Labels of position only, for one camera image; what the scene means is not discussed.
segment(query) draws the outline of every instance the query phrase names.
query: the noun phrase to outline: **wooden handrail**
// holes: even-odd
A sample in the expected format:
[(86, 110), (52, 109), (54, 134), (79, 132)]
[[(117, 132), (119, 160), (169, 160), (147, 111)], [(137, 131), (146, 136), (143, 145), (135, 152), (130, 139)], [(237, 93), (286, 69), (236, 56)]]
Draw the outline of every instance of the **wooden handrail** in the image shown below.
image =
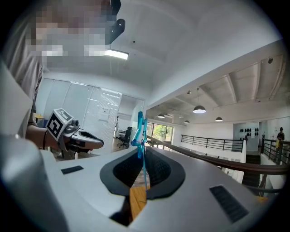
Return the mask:
[(290, 165), (260, 165), (260, 164), (245, 164), (240, 162), (234, 162), (224, 159), (217, 159), (210, 156), (198, 155), (192, 151), (188, 151), (186, 149), (174, 146), (172, 144), (168, 144), (166, 142), (160, 141), (158, 139), (152, 138), (151, 136), (147, 136), (148, 139), (151, 139), (154, 142), (157, 142), (160, 145), (164, 145), (172, 150), (180, 152), (184, 155), (187, 155), (192, 158), (196, 158), (199, 160), (207, 161), (215, 166), (221, 166), (228, 169), (233, 169), (242, 172), (251, 172), (251, 173), (259, 173), (259, 174), (269, 174), (269, 175), (284, 175), (287, 174), (290, 170)]

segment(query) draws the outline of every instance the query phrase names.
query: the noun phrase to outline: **black vent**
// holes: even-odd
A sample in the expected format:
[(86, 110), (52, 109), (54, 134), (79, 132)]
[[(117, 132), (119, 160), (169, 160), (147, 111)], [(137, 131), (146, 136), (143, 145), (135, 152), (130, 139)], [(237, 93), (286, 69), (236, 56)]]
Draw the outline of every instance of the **black vent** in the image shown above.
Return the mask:
[(131, 188), (142, 167), (143, 157), (139, 159), (137, 155), (132, 155), (126, 160), (117, 164), (113, 169), (113, 173), (114, 176), (116, 176), (120, 181)]
[(145, 163), (151, 188), (166, 180), (171, 173), (170, 165), (150, 152), (146, 153)]
[(248, 211), (221, 185), (209, 189), (232, 223), (248, 214)]

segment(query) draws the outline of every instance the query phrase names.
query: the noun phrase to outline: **black slot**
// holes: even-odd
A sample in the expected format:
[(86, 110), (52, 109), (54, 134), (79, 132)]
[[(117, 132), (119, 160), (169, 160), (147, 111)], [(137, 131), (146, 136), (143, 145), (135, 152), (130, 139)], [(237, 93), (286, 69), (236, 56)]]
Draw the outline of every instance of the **black slot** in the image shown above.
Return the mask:
[(77, 172), (79, 170), (82, 170), (83, 167), (82, 166), (75, 166), (75, 167), (71, 167), (71, 168), (67, 168), (67, 169), (61, 169), (61, 171), (63, 172), (63, 174), (69, 174), (72, 172)]
[(232, 223), (249, 212), (221, 185), (209, 189)]

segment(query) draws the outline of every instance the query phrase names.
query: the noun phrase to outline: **black chair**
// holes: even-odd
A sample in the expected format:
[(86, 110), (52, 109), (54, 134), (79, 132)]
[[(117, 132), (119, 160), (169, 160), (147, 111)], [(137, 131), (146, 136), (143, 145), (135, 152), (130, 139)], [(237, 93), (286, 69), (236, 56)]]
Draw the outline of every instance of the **black chair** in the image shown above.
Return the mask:
[(120, 140), (123, 143), (118, 143), (117, 145), (120, 145), (119, 147), (121, 148), (122, 146), (125, 147), (129, 147), (129, 142), (130, 142), (130, 136), (131, 136), (131, 132), (132, 132), (132, 127), (129, 126), (128, 129), (126, 130), (125, 136), (123, 138), (121, 138)]

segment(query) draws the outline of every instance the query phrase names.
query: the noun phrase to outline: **glass wall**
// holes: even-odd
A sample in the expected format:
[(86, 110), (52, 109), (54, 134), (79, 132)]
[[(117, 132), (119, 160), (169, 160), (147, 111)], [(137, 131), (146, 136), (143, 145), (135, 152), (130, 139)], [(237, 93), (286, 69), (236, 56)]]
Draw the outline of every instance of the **glass wall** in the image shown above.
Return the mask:
[[(172, 126), (165, 126), (155, 123), (148, 123), (147, 124), (147, 135), (158, 139), (163, 142), (168, 142), (171, 144), (172, 140), (172, 133), (173, 133), (173, 127)], [(168, 147), (164, 145), (154, 144), (154, 147), (164, 149), (164, 150), (170, 150)]]

